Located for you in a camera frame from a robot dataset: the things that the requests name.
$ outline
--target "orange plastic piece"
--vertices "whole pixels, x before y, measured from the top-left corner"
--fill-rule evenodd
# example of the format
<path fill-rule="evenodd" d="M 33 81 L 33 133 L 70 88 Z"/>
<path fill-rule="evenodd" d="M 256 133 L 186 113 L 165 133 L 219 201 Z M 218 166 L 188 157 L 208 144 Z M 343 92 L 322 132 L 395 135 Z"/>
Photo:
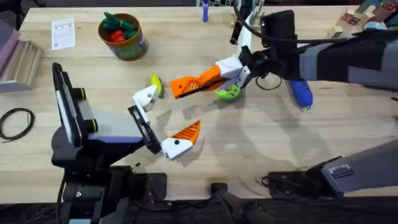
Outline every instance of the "orange plastic piece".
<path fill-rule="evenodd" d="M 221 79 L 221 70 L 215 65 L 211 67 L 209 70 L 205 71 L 200 77 L 183 77 L 177 80 L 173 80 L 170 82 L 170 87 L 173 91 L 174 98 L 178 99 L 181 94 L 184 94 L 189 91 L 196 90 L 203 85 L 209 84 L 211 82 L 217 81 Z M 214 84 L 210 88 L 207 88 L 204 91 L 212 91 L 217 89 L 223 82 L 218 82 Z"/>
<path fill-rule="evenodd" d="M 192 142 L 192 144 L 194 144 L 199 137 L 199 131 L 200 131 L 200 120 L 191 124 L 189 127 L 185 128 L 184 130 L 181 130 L 179 133 L 174 134 L 172 138 L 189 140 Z"/>

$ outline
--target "marker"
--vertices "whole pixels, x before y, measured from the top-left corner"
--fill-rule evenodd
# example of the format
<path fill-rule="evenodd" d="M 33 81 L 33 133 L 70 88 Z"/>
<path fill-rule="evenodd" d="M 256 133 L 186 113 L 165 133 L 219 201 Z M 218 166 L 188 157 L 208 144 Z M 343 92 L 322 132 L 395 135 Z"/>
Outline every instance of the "marker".
<path fill-rule="evenodd" d="M 203 0 L 203 22 L 209 21 L 209 0 Z"/>

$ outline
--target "wood grain surface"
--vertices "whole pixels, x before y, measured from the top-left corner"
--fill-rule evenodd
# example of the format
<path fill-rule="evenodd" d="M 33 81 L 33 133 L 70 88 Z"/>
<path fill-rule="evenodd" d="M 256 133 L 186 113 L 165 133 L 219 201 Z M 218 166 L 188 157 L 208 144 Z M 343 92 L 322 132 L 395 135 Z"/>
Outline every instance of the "wood grain surface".
<path fill-rule="evenodd" d="M 323 38 L 348 7 L 266 7 L 269 12 L 293 9 L 301 39 Z M 149 41 L 147 55 L 135 62 L 118 60 L 98 37 L 103 12 L 136 16 Z M 36 115 L 24 138 L 0 144 L 0 203 L 54 202 L 62 170 L 51 164 L 50 141 L 60 126 L 52 81 L 52 62 L 60 63 L 74 86 L 85 87 L 91 106 L 128 113 L 131 96 L 145 88 L 151 75 L 165 83 L 197 76 L 217 60 L 236 52 L 229 43 L 231 8 L 211 8 L 210 21 L 201 22 L 199 7 L 47 8 L 31 9 L 21 28 L 21 39 L 33 40 L 44 50 L 34 89 L 0 95 L 0 114 L 15 107 Z M 51 51 L 51 21 L 74 18 L 76 47 Z M 253 37 L 253 50 L 262 49 Z M 261 84 L 274 86 L 269 75 Z M 295 105 L 285 83 L 264 91 L 250 83 L 235 102 L 217 100 L 213 93 L 197 93 L 175 100 L 169 88 L 148 113 L 160 137 L 200 119 L 194 149 L 177 161 L 152 155 L 146 148 L 117 164 L 137 172 L 165 172 L 169 199 L 205 198 L 212 182 L 226 182 L 239 197 L 269 197 L 256 179 L 270 171 L 300 170 L 336 156 L 347 156 L 383 144 L 397 136 L 395 93 L 359 85 L 310 82 L 315 96 L 312 113 Z M 6 134 L 26 125 L 16 114 L 5 124 Z M 395 187 L 364 190 L 350 195 L 398 195 Z"/>

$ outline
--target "paper card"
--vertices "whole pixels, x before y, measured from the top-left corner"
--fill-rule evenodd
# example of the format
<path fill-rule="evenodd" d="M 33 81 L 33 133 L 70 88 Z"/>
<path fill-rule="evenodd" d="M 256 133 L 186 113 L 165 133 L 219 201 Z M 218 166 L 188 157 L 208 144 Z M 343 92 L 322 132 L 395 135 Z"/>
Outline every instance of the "paper card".
<path fill-rule="evenodd" d="M 76 46 L 75 20 L 52 21 L 51 50 L 61 50 Z"/>

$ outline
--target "white plastic piece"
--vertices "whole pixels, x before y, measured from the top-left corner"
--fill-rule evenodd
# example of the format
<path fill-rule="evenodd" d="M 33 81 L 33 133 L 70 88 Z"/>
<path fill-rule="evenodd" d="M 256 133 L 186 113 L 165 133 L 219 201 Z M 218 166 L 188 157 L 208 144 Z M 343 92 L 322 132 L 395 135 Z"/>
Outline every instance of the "white plastic piece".
<path fill-rule="evenodd" d="M 236 82 L 236 85 L 239 88 L 242 88 L 243 85 L 245 84 L 246 80 L 248 79 L 249 75 L 250 75 L 250 69 L 247 66 L 243 67 L 243 69 L 241 70 L 241 73 L 239 74 L 239 78 L 238 78 L 238 81 Z"/>
<path fill-rule="evenodd" d="M 57 94 L 58 107 L 60 108 L 60 114 L 61 114 L 61 118 L 62 118 L 62 121 L 63 121 L 63 126 L 65 127 L 65 132 L 67 133 L 68 141 L 69 141 L 70 144 L 73 144 L 73 142 L 72 142 L 72 130 L 70 128 L 69 119 L 68 119 L 68 116 L 67 116 L 67 112 L 65 111 L 65 105 L 63 104 L 61 93 L 59 92 L 59 90 L 57 90 L 56 94 Z"/>
<path fill-rule="evenodd" d="M 146 112 L 150 111 L 159 97 L 159 93 L 156 91 L 156 85 L 151 85 L 132 96 L 134 103 L 136 104 L 142 118 L 145 123 L 150 124 Z"/>
<path fill-rule="evenodd" d="M 235 83 L 238 82 L 238 79 L 239 79 L 239 77 L 230 78 L 227 82 L 224 82 L 222 85 L 220 85 L 217 88 L 217 91 L 225 90 L 228 87 L 231 87 L 231 86 L 235 85 Z"/>
<path fill-rule="evenodd" d="M 237 56 L 219 60 L 216 62 L 216 65 L 220 68 L 221 77 L 223 78 L 234 78 L 239 76 L 243 67 Z"/>
<path fill-rule="evenodd" d="M 246 18 L 246 23 L 249 24 L 251 17 L 253 16 L 253 12 L 250 13 L 248 18 Z M 242 27 L 241 33 L 239 34 L 238 37 L 238 51 L 236 52 L 236 56 L 238 57 L 241 54 L 242 47 L 247 45 L 249 47 L 249 50 L 251 49 L 251 32 L 246 28 Z"/>
<path fill-rule="evenodd" d="M 193 144 L 191 141 L 185 139 L 167 138 L 162 141 L 161 146 L 164 156 L 170 160 L 174 160 L 179 155 L 191 149 Z"/>
<path fill-rule="evenodd" d="M 383 22 L 375 22 L 375 21 L 372 21 L 372 22 L 367 22 L 367 23 L 365 24 L 365 30 L 366 30 L 366 29 L 386 30 L 387 27 L 386 27 L 385 23 L 383 23 Z"/>

